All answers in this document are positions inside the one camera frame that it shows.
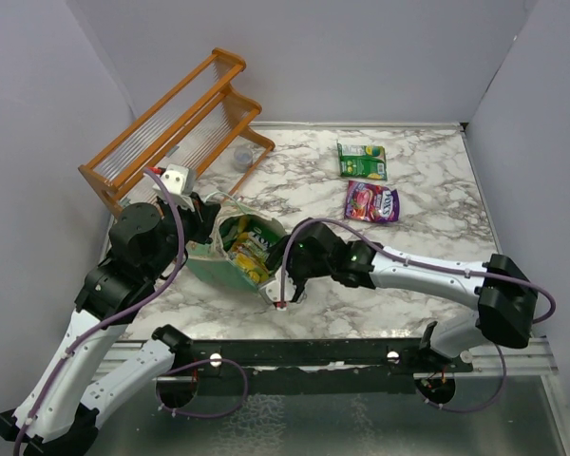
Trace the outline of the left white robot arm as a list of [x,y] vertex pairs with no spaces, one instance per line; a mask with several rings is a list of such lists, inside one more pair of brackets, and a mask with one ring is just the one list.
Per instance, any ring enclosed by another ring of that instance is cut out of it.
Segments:
[[133,359],[100,380],[93,378],[140,305],[158,297],[157,279],[172,262],[186,260],[185,244],[207,244],[220,210],[192,196],[190,209],[168,203],[125,207],[109,230],[105,259],[85,277],[66,334],[41,380],[18,407],[0,413],[0,436],[23,455],[84,455],[105,421],[160,373],[190,366],[178,342],[150,341]]

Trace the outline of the purple berries candy bag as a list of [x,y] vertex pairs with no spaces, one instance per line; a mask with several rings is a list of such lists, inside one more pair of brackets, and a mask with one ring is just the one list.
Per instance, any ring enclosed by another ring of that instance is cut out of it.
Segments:
[[348,182],[344,218],[370,223],[396,222],[400,215],[398,191],[358,180]]

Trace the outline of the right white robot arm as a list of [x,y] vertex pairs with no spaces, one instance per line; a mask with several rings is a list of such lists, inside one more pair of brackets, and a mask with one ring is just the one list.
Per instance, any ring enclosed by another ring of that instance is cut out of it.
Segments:
[[487,262],[414,256],[358,236],[345,241],[323,219],[307,219],[269,250],[264,299],[284,310],[304,294],[308,280],[329,277],[349,288],[397,289],[441,297],[471,310],[427,325],[419,364],[439,371],[462,352],[487,342],[509,349],[529,343],[538,301],[527,277],[507,256]]

